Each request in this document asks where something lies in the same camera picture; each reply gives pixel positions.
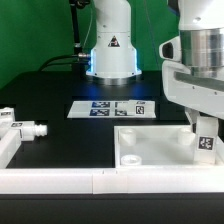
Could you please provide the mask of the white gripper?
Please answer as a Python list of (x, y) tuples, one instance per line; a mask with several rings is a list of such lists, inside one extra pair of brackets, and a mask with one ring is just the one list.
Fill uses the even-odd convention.
[(179, 36), (162, 43), (159, 54), (164, 59), (164, 94), (169, 101), (186, 107), (191, 130), (196, 131), (199, 112), (224, 120), (224, 68), (219, 68), (210, 78), (193, 76), (190, 68), (181, 62)]

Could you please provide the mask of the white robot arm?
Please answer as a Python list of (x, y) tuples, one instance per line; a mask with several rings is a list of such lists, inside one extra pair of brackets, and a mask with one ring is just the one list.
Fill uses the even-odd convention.
[[(141, 75), (131, 43), (130, 4), (93, 1), (97, 40), (86, 75), (122, 85)], [(179, 33), (159, 46), (164, 94), (195, 120), (200, 113), (224, 120), (224, 0), (167, 0), (167, 5), (179, 16)]]

